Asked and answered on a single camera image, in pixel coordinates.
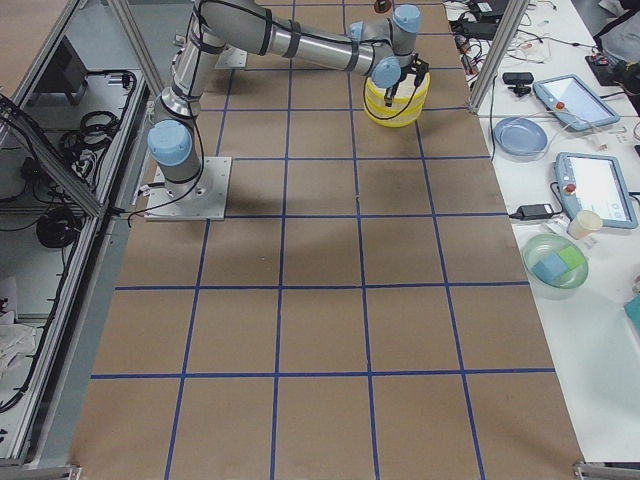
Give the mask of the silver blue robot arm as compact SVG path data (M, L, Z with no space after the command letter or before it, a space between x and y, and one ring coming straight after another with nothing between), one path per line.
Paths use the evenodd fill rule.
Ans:
M176 55L171 83L157 98L147 136L170 200L197 197L207 189L204 161L196 152L196 119L209 76L226 47L355 72L393 97L408 75L420 85L428 71L415 50L420 27L421 12L414 5L401 5L383 20L356 22L338 35L280 19L254 1L195 2L185 47Z

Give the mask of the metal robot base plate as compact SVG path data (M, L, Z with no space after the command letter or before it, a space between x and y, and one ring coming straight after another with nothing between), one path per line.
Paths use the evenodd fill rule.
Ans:
M206 156L198 183L178 185L167 182L157 166L154 181L161 186L150 190L144 216L153 221L222 221L231 168L231 157Z

